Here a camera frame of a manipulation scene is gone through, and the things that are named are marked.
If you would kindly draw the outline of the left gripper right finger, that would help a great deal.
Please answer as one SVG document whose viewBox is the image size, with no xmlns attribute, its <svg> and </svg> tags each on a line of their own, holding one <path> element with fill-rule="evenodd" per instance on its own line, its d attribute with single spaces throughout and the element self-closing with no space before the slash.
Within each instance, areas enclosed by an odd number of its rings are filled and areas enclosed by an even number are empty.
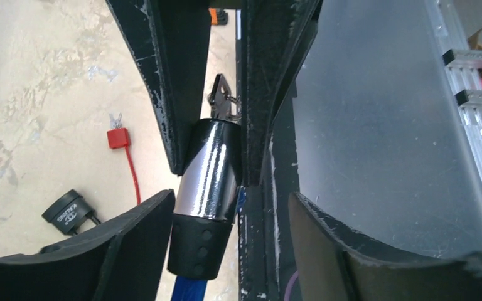
<svg viewBox="0 0 482 301">
<path fill-rule="evenodd" d="M 289 220 L 304 300 L 482 300 L 482 253 L 440 259 L 392 247 L 299 192 Z"/>
</svg>

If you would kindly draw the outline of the blue lock key bunch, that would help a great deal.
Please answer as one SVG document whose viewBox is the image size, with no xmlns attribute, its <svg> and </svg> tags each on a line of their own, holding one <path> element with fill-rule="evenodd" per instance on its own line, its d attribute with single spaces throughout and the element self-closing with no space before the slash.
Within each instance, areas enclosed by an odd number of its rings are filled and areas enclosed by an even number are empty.
<svg viewBox="0 0 482 301">
<path fill-rule="evenodd" d="M 226 120 L 239 124 L 241 121 L 241 103 L 237 100 L 230 89 L 225 76 L 218 73 L 210 94 L 207 96 L 211 108 L 211 118 Z"/>
</svg>

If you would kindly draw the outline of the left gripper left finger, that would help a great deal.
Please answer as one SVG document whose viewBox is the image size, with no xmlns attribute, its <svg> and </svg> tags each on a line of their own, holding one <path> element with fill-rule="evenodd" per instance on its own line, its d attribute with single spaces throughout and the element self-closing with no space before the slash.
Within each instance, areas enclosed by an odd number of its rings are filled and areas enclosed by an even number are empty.
<svg viewBox="0 0 482 301">
<path fill-rule="evenodd" d="M 154 300 L 174 204 L 163 190 L 40 253 L 0 258 L 0 300 Z"/>
</svg>

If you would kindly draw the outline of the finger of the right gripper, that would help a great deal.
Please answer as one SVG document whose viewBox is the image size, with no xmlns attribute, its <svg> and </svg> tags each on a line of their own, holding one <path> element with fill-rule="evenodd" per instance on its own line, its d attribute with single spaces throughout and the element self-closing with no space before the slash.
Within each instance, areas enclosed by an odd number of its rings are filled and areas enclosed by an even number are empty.
<svg viewBox="0 0 482 301">
<path fill-rule="evenodd" d="M 201 114 L 209 2 L 108 0 L 107 5 L 148 90 L 171 172 L 180 176 Z"/>
<path fill-rule="evenodd" d="M 238 93 L 243 185 L 257 186 L 270 128 L 317 32 L 321 1 L 243 1 Z"/>
</svg>

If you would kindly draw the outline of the blue cable lock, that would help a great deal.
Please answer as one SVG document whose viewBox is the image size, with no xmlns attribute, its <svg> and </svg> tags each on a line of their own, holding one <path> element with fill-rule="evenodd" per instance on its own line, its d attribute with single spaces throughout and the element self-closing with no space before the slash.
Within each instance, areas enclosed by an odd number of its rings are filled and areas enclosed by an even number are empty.
<svg viewBox="0 0 482 301">
<path fill-rule="evenodd" d="M 173 211 L 168 271 L 172 300 L 203 300 L 218 276 L 242 184 L 240 126 L 202 119 L 193 130 Z"/>
</svg>

